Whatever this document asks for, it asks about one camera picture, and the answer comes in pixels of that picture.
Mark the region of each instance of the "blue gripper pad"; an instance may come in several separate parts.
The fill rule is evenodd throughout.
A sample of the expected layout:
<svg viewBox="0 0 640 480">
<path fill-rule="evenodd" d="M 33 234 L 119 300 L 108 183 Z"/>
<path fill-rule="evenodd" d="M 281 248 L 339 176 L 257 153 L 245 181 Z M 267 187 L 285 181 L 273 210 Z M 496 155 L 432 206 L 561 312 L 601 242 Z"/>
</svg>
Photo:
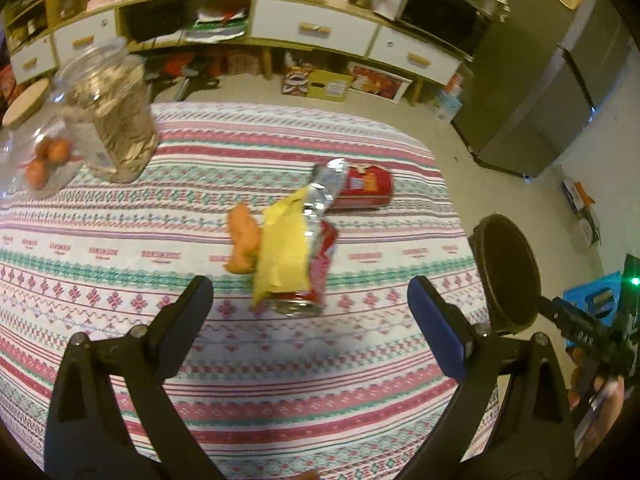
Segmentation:
<svg viewBox="0 0 640 480">
<path fill-rule="evenodd" d="M 459 383 L 466 379 L 465 348 L 435 301 L 429 297 L 418 278 L 407 288 L 409 309 L 427 340 L 436 361 L 447 377 Z"/>
</svg>

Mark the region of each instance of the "drawer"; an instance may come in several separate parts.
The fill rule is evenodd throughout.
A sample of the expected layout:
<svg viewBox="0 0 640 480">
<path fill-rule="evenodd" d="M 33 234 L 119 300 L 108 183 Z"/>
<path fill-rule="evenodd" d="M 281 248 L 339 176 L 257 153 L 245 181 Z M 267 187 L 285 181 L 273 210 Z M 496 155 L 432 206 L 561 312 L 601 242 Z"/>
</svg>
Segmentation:
<svg viewBox="0 0 640 480">
<path fill-rule="evenodd" d="M 17 83 L 23 83 L 47 70 L 55 69 L 56 60 L 53 57 L 51 38 L 41 38 L 13 54 L 11 66 Z"/>
<path fill-rule="evenodd" d="M 251 35 L 364 56 L 378 25 L 356 16 L 283 0 L 257 0 Z"/>
<path fill-rule="evenodd" d="M 53 33 L 53 37 L 56 40 L 60 65 L 65 65 L 75 58 L 82 49 L 112 40 L 117 35 L 116 15 L 113 9 L 59 28 Z"/>
<path fill-rule="evenodd" d="M 460 66 L 459 59 L 436 46 L 386 27 L 380 28 L 369 57 L 443 85 L 449 82 Z"/>
</svg>

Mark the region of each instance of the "patterned tablecloth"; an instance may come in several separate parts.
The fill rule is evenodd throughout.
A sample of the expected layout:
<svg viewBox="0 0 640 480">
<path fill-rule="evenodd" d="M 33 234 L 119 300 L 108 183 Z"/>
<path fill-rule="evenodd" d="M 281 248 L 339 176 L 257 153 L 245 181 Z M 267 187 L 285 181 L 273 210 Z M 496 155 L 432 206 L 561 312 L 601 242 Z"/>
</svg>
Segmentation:
<svg viewBox="0 0 640 480">
<path fill-rule="evenodd" d="M 391 479 L 442 414 L 442 375 L 406 304 L 428 276 L 472 322 L 487 320 L 471 250 L 431 153 L 363 118 L 246 104 L 156 105 L 162 144 L 140 179 L 111 185 L 86 169 L 57 196 L 10 194 L 0 206 L 0 415 L 42 465 L 50 392 L 69 336 L 119 336 L 148 323 L 194 274 L 215 301 L 166 390 L 228 478 Z M 340 240 L 317 319 L 248 310 L 250 277 L 223 269 L 225 218 L 259 215 L 336 156 L 395 179 L 392 205 L 336 214 Z M 132 439 L 153 449 L 124 382 Z M 494 396 L 469 453 L 497 416 Z"/>
</svg>

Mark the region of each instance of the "wooden drawer handle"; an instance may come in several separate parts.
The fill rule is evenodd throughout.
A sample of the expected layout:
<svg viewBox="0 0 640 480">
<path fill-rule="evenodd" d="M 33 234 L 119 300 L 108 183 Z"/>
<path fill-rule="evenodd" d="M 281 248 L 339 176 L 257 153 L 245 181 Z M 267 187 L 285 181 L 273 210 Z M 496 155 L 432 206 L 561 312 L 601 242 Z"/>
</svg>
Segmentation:
<svg viewBox="0 0 640 480">
<path fill-rule="evenodd" d="M 409 58 L 409 61 L 413 61 L 414 63 L 417 63 L 418 65 L 429 66 L 431 64 L 431 61 L 429 61 L 425 57 L 418 56 L 417 54 L 412 54 L 411 52 L 409 52 L 407 57 Z"/>
<path fill-rule="evenodd" d="M 86 38 L 80 38 L 79 40 L 74 40 L 72 45 L 74 48 L 80 48 L 81 46 L 87 46 L 94 42 L 93 36 L 87 36 Z"/>
<path fill-rule="evenodd" d="M 331 27 L 322 27 L 321 25 L 314 25 L 313 23 L 301 22 L 298 28 L 302 32 L 318 32 L 319 34 L 331 34 Z"/>
<path fill-rule="evenodd" d="M 38 58 L 37 57 L 33 57 L 30 60 L 28 60 L 27 62 L 25 62 L 24 65 L 22 66 L 22 68 L 24 70 L 28 70 L 28 69 L 33 68 L 34 66 L 36 66 L 37 62 L 38 62 Z"/>
</svg>

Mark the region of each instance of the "glass jar with lid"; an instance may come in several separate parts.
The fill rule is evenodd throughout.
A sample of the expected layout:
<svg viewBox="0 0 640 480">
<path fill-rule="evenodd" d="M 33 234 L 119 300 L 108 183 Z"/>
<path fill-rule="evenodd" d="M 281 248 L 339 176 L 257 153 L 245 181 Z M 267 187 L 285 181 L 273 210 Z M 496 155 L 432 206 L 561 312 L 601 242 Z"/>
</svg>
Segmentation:
<svg viewBox="0 0 640 480">
<path fill-rule="evenodd" d="M 89 170 L 109 182 L 133 182 L 159 143 L 140 56 L 124 38 L 89 47 L 60 69 L 52 100 Z"/>
<path fill-rule="evenodd" d="M 8 130 L 8 165 L 14 173 L 13 192 L 27 191 L 34 198 L 55 195 L 82 167 L 71 134 L 56 107 L 48 101 L 48 79 L 28 87 L 2 118 Z"/>
</svg>

